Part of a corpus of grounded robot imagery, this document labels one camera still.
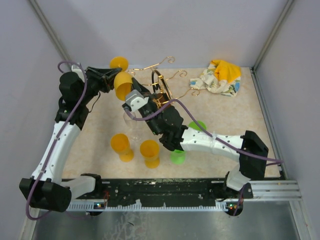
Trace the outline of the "yellow plastic goblet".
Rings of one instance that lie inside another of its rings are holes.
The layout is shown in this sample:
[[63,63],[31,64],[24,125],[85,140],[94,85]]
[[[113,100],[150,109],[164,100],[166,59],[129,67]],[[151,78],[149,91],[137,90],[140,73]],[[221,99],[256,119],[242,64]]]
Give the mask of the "yellow plastic goblet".
[[126,96],[132,91],[132,76],[126,72],[128,66],[129,62],[123,56],[116,56],[109,63],[109,67],[112,69],[121,68],[121,71],[114,78],[115,95],[121,101],[125,101]]

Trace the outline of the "clear wine glass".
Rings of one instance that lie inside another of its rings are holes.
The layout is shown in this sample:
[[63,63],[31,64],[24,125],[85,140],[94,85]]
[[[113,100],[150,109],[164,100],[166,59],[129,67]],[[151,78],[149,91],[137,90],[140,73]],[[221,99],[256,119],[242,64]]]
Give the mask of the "clear wine glass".
[[142,139],[141,122],[131,119],[126,112],[123,114],[123,119],[127,127],[127,133],[130,140],[136,143],[139,142]]

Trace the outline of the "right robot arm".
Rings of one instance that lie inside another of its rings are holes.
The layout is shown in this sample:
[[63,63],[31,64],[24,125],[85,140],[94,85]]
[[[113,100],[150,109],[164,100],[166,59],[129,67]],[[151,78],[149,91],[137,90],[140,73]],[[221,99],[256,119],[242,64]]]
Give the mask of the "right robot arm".
[[243,135],[221,135],[198,130],[183,124],[178,110],[166,103],[158,107],[156,95],[132,79],[131,92],[125,102],[132,111],[138,111],[140,121],[146,122],[160,143],[169,151],[197,151],[223,156],[237,162],[236,167],[226,174],[223,192],[235,198],[249,181],[261,181],[265,177],[269,149],[260,137],[247,130]]

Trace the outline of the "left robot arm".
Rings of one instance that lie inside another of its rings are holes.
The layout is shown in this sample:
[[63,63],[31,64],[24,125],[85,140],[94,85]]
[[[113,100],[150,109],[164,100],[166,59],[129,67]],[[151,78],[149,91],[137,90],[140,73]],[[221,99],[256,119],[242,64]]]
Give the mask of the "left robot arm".
[[120,67],[73,69],[59,79],[61,97],[50,142],[30,178],[22,178],[19,189],[27,200],[26,208],[64,212],[70,202],[85,194],[97,199],[104,186],[98,174],[83,173],[78,178],[62,181],[71,148],[80,134],[89,109],[87,104],[100,93],[114,89]]

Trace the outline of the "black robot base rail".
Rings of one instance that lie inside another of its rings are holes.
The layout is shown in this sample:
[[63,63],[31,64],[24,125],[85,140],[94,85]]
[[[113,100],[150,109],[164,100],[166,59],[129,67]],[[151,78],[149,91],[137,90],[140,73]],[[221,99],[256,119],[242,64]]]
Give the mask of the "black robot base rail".
[[140,201],[143,207],[214,207],[216,201],[252,199],[251,184],[233,190],[223,178],[115,178],[102,179],[97,190],[79,200],[106,201],[108,207],[126,207]]

